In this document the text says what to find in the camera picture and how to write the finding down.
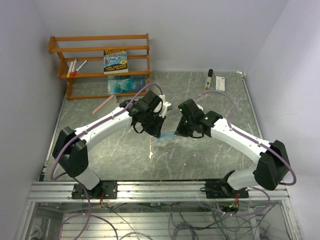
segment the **white plastic part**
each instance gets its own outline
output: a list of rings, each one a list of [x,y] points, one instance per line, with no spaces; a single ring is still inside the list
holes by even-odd
[[[105,115],[102,118],[100,118],[100,119],[98,119],[88,125],[76,128],[75,130],[76,130],[76,132],[81,133],[81,132],[87,130],[89,127],[93,126],[94,124],[96,124],[96,123],[98,123],[98,122],[100,122],[110,116],[114,116],[116,113],[120,112],[121,110],[123,110],[122,107],[117,107],[117,108],[115,108],[115,110],[113,110],[108,115]],[[132,123],[132,117],[129,116],[128,111],[124,111],[119,116],[115,117],[114,119],[110,119],[110,120],[106,121],[105,123],[92,129],[87,134],[80,137],[80,139],[86,141],[85,144],[86,144],[88,152],[89,152],[96,144],[100,143],[103,139],[109,137],[110,135],[112,135],[113,133],[115,133],[121,129],[129,127],[131,125],[131,123]]]
[[[68,70],[68,73],[67,73],[67,75],[66,75],[67,78],[70,77],[72,68],[74,67],[74,63],[75,63],[74,61],[72,61],[72,62],[70,63],[69,70]]]
[[[254,166],[249,167],[247,169],[235,171],[229,176],[227,183],[234,190],[239,190],[242,188],[259,185],[255,180],[255,176],[253,174],[256,168],[257,168],[257,165],[255,164]]]
[[[159,103],[159,105],[154,109],[154,112],[155,113],[159,112],[162,104],[162,110],[159,113],[159,116],[164,118],[168,112],[168,108],[171,107],[171,103],[166,101],[166,96],[164,94],[159,95],[159,97],[162,99],[162,103],[161,102]]]
[[[76,176],[75,179],[77,179],[79,183],[83,184],[88,190],[93,189],[100,182],[99,177],[89,166],[84,170],[83,173]]]
[[[78,67],[78,68],[76,69],[76,71],[78,72],[78,71],[86,64],[86,62],[88,62],[88,60],[85,60],[85,61],[80,65],[80,67]]]
[[[116,107],[119,107],[117,97],[116,95],[111,95],[92,112],[92,115],[94,119],[100,119],[111,113]]]
[[[221,92],[225,91],[225,78],[223,76],[215,77],[215,90]]]
[[[196,105],[198,106],[199,109],[201,109],[202,111],[204,110],[204,108],[202,106],[200,106],[198,103],[196,103]]]
[[[267,147],[270,146],[269,141],[253,136],[234,125],[231,126],[239,132],[242,132],[247,136],[250,136],[251,138],[257,140],[260,144],[262,143]],[[211,137],[220,139],[225,143],[231,145],[235,149],[247,155],[256,164],[261,157],[260,153],[265,153],[267,151],[265,148],[232,131],[229,128],[227,120],[225,118],[219,119],[214,123],[214,127],[211,128]]]
[[[204,85],[204,90],[209,90],[209,89],[210,89],[211,78],[212,78],[212,77],[210,77],[210,76],[208,76],[208,77],[206,78],[205,85]]]
[[[78,62],[78,58],[76,57],[73,62],[71,73],[73,73],[76,70],[77,62]]]

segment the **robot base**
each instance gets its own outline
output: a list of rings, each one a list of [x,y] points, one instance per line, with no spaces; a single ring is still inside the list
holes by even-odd
[[[206,180],[201,192],[205,192],[207,199],[232,199],[236,194],[239,194],[240,199],[249,198],[247,188],[233,190],[232,188],[226,189],[226,183],[221,178]]]
[[[96,187],[88,191],[90,199],[117,199],[118,184],[116,181],[101,181]],[[72,190],[72,199],[87,199],[84,189],[79,184],[75,184]]]

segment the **floor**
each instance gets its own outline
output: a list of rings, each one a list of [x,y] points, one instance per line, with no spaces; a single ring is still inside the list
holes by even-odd
[[[231,122],[258,137],[255,117],[240,74],[214,74],[225,77],[225,93],[236,102],[237,109]],[[206,79],[206,72],[153,72],[151,81],[161,86],[166,100],[173,104],[162,126],[163,135],[157,139],[147,133],[137,134],[132,128],[114,133],[89,152],[89,164],[93,171],[103,180],[187,180],[222,178],[231,170],[250,167],[253,162],[248,157],[220,140],[173,135],[181,118],[177,106],[202,93]],[[211,90],[214,90],[215,85],[213,77]],[[104,78],[77,80],[73,86],[73,95],[101,94],[107,91]],[[119,103],[125,99],[128,97],[117,98]],[[92,111],[103,101],[102,98],[66,100],[54,140],[66,126],[75,129],[93,122]],[[216,93],[202,96],[197,103],[205,112],[213,110],[224,117],[232,108],[232,103],[226,97]],[[46,161],[45,181],[49,181],[53,163],[54,158],[50,155]],[[62,171],[59,166],[56,172]],[[68,176],[60,179],[71,180]]]

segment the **book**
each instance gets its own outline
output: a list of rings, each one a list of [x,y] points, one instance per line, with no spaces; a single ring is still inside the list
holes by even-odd
[[[103,51],[103,73],[119,74],[128,72],[128,58],[126,50]]]
[[[108,94],[137,93],[145,86],[145,76],[108,76]]]

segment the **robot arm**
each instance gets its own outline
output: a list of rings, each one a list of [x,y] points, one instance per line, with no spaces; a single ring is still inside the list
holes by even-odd
[[[124,110],[129,102],[130,100],[121,103],[111,113],[88,125],[74,130],[65,127],[58,136],[52,152],[55,159],[66,143],[76,136],[76,133],[86,132],[64,151],[59,164],[71,178],[83,184],[90,191],[91,196],[101,193],[102,183],[89,167],[88,152],[111,134],[130,126],[133,126],[137,133],[147,132],[159,138],[167,111],[171,108],[171,104],[165,100],[165,95],[158,96],[152,91],[148,91],[143,98],[132,102]],[[142,127],[140,132],[136,129],[138,123]]]
[[[220,114],[214,111],[205,114],[202,108],[192,99],[186,100],[178,108],[182,113],[182,118],[175,131],[176,135],[191,138],[203,138],[204,135],[207,135],[222,140],[243,152],[254,162],[252,167],[239,171],[233,170],[221,179],[221,181],[224,181],[223,188],[227,192],[256,185],[260,185],[267,190],[274,190],[289,171],[276,156],[261,147],[261,145],[265,145],[271,148],[290,164],[285,145],[282,142],[276,140],[270,143],[232,124],[230,128],[227,120]],[[255,144],[234,130],[255,139],[259,144]]]

